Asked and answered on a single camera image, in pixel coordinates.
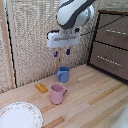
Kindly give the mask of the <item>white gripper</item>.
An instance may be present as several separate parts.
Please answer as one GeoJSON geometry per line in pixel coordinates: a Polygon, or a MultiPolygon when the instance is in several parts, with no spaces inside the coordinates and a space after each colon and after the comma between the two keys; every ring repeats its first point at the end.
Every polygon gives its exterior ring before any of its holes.
{"type": "MultiPolygon", "coordinates": [[[[51,31],[47,34],[47,46],[49,48],[58,48],[64,46],[76,45],[80,41],[80,33],[61,35],[59,31],[51,31]]],[[[71,48],[66,51],[67,55],[70,55],[71,48]]],[[[54,57],[58,56],[57,49],[54,49],[54,57]]]]}

